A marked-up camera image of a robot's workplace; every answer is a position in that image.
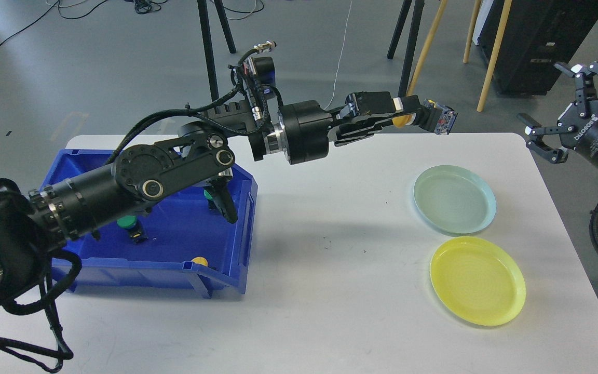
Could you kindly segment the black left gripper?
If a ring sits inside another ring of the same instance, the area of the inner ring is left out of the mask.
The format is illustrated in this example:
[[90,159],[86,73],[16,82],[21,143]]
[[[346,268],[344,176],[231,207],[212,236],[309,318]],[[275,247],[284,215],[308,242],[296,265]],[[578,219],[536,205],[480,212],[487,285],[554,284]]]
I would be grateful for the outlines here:
[[[383,128],[392,126],[392,120],[388,118],[414,115],[421,111],[423,105],[417,96],[392,97],[387,91],[350,93],[338,112],[338,118],[352,121],[341,121],[334,126],[334,146],[346,146],[370,138]],[[306,100],[282,105],[279,120],[284,130],[285,154],[290,164],[307,163],[328,155],[328,132],[335,122],[334,112],[321,108],[315,100]]]

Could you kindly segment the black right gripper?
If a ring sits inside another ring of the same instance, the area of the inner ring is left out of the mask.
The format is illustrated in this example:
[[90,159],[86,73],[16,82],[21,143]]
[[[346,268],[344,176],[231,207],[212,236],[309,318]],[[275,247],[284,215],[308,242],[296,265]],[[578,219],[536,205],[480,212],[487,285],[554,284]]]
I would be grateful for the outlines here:
[[[519,113],[518,120],[525,125],[528,140],[525,146],[552,164],[565,163],[568,150],[575,151],[598,169],[598,101],[594,78],[598,76],[598,62],[575,65],[569,68],[563,62],[554,67],[574,79],[575,101],[562,114],[562,123],[557,126],[542,126],[526,113]],[[551,148],[544,141],[546,135],[562,135],[562,146]]]

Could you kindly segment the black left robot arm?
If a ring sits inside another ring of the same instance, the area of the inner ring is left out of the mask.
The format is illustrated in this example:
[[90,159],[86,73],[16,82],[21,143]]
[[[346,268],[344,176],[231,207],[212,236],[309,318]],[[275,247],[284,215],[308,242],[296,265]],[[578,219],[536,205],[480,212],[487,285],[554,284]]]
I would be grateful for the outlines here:
[[235,163],[231,137],[249,138],[257,161],[284,152],[297,164],[324,158],[330,143],[344,146],[385,126],[435,129],[440,107],[416,95],[354,92],[331,110],[313,100],[283,104],[273,61],[263,57],[275,45],[267,41],[244,53],[230,67],[233,89],[210,104],[143,118],[104,166],[28,195],[0,178],[0,307],[12,315],[45,312],[57,343],[52,350],[0,337],[1,351],[46,372],[58,372],[73,357],[56,308],[81,271],[81,259],[65,249],[69,241],[99,238],[101,227],[148,213],[192,185],[204,188],[228,222],[237,222],[225,174]]

